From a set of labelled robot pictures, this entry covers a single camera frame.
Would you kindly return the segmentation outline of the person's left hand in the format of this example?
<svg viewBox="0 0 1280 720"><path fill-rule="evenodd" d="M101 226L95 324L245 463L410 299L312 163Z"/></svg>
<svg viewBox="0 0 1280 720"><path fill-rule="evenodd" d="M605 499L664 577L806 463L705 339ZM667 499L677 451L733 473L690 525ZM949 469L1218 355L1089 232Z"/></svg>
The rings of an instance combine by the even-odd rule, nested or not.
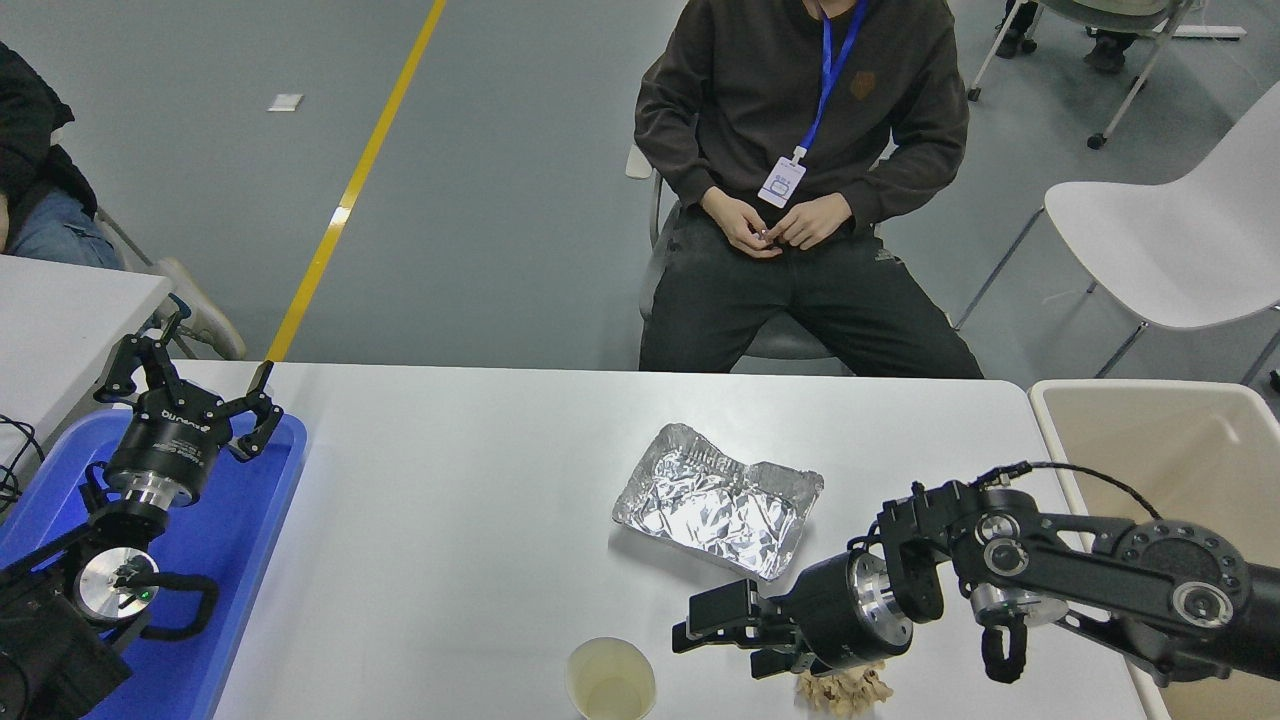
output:
<svg viewBox="0 0 1280 720"><path fill-rule="evenodd" d="M852 209L846 197L841 193L828 193L794 205L768 229L765 242L785 249L814 249L851 218Z"/></svg>

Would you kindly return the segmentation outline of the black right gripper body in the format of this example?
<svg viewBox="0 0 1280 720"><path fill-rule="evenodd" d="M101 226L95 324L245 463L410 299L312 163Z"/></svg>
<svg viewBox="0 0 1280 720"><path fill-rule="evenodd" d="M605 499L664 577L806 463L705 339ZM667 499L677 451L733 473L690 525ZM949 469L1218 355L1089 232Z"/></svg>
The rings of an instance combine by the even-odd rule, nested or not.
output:
<svg viewBox="0 0 1280 720"><path fill-rule="evenodd" d="M840 553L800 571L780 601L812 656L808 671L827 676L881 660L881 643L861 612L854 583L860 553Z"/></svg>

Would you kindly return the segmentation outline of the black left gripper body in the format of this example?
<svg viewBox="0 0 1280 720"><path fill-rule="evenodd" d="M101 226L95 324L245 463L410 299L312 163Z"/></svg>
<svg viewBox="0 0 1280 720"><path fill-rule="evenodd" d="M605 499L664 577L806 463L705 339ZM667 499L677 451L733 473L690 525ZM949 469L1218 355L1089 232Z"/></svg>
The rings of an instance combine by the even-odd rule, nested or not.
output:
<svg viewBox="0 0 1280 720"><path fill-rule="evenodd" d="M150 473L174 480L184 493L204 492L230 439L230 421L209 416L220 402L197 386L183 386L179 400L166 389L143 392L106 465L108 486L123 491L131 478Z"/></svg>

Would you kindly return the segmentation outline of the person's right hand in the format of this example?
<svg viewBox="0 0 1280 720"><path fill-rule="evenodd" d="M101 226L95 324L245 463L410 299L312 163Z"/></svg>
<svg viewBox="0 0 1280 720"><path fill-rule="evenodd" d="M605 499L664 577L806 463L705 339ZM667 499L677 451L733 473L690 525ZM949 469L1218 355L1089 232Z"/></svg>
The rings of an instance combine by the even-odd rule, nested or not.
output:
<svg viewBox="0 0 1280 720"><path fill-rule="evenodd" d="M749 202L713 186L698 204L724 234L731 247L753 259L772 259L782 254L782 249L767 238L768 225Z"/></svg>

